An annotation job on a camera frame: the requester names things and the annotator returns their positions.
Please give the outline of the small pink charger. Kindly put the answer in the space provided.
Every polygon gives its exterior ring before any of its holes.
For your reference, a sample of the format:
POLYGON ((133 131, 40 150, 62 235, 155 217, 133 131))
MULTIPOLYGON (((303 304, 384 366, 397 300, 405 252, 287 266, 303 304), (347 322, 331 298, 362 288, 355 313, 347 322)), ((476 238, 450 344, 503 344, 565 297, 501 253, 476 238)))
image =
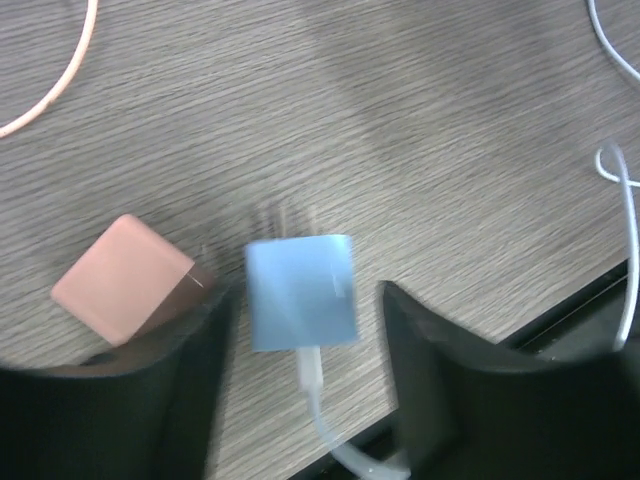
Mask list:
POLYGON ((118 346, 197 305, 214 283, 193 259, 125 214, 62 276, 51 297, 118 346))

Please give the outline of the light blue charger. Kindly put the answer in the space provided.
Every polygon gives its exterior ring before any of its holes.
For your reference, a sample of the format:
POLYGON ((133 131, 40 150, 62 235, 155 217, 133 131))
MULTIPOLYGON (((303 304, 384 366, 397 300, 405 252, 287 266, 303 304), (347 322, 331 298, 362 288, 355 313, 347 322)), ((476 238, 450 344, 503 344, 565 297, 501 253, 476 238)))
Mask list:
POLYGON ((253 350, 358 340, 350 236, 255 241, 245 248, 245 264, 253 350))

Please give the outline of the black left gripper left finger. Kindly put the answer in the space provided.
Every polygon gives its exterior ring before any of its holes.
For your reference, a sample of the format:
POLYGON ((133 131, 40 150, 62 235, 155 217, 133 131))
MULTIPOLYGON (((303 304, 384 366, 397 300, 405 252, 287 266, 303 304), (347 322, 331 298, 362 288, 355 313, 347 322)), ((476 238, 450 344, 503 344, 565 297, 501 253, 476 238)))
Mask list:
POLYGON ((240 289, 77 365, 1 367, 4 479, 202 479, 240 289))

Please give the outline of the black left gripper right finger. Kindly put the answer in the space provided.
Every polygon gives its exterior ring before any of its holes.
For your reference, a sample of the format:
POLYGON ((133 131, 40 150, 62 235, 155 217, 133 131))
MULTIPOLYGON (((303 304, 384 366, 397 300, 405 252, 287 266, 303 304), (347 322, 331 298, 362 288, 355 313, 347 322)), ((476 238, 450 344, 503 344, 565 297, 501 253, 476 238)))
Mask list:
POLYGON ((415 479, 635 479, 639 346, 572 361, 492 343, 381 285, 396 435, 415 479))

